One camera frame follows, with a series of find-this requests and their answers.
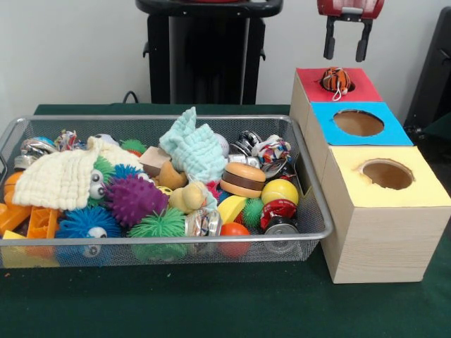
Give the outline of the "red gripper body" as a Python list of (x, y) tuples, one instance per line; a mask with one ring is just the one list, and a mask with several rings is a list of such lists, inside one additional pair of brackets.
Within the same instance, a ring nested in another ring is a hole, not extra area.
[(377, 18), (384, 0), (317, 0), (320, 15), (339, 17), (345, 14), (360, 18)]

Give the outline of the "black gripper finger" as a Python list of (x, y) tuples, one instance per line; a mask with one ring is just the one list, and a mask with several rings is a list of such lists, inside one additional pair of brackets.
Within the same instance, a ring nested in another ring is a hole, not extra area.
[(323, 57), (325, 59), (332, 59), (335, 50), (335, 38), (334, 38), (334, 29), (335, 22), (338, 20), (338, 17), (328, 16), (326, 21), (326, 38), (325, 45), (323, 51)]
[(369, 43), (369, 35), (372, 30), (373, 21), (372, 20), (362, 20), (362, 23), (364, 24), (364, 28), (362, 30), (362, 36), (357, 44), (357, 50), (356, 50), (356, 56), (355, 60), (356, 62), (360, 63), (366, 59), (366, 52), (367, 47)]

